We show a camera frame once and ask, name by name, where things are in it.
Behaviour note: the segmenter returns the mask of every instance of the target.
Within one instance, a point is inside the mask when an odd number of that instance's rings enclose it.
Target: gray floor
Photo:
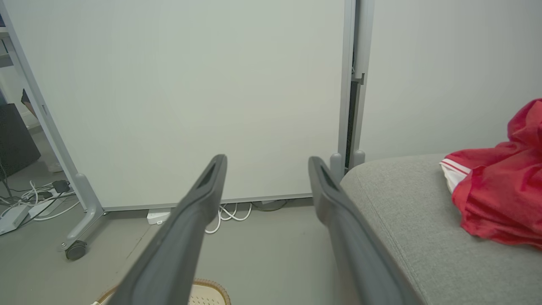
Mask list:
[[[39,134],[33,136],[39,141]],[[36,162],[9,183],[26,188],[30,179],[41,185],[64,178]],[[80,206],[0,236],[0,303],[91,304],[122,279],[160,228],[146,222],[146,213],[102,217],[84,237],[88,253],[74,262],[56,247],[83,217]],[[205,235],[196,277],[223,285],[234,305],[337,303],[331,243],[310,199],[294,200],[275,212],[253,210],[245,221],[222,223],[217,233]]]

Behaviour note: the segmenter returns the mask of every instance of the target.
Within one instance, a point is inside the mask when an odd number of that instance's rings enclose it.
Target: caster wheel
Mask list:
[[[69,260],[77,260],[87,253],[87,243],[76,240],[68,249],[66,249],[66,258]]]

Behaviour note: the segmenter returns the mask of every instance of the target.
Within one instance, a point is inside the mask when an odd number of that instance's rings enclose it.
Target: gray fabric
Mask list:
[[[341,185],[427,304],[542,304],[542,252],[460,227],[444,155],[362,164]]]

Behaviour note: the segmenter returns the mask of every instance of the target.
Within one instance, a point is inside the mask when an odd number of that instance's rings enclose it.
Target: perforated basket bottom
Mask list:
[[[106,305],[116,287],[106,292],[93,305]],[[190,291],[189,305],[231,305],[230,297],[224,287],[208,279],[196,278]]]

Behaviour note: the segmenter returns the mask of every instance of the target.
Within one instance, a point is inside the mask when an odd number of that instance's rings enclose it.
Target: red cloth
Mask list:
[[[470,234],[542,250],[542,99],[512,118],[508,139],[495,148],[446,157],[471,169],[452,201],[461,211],[461,227]]]

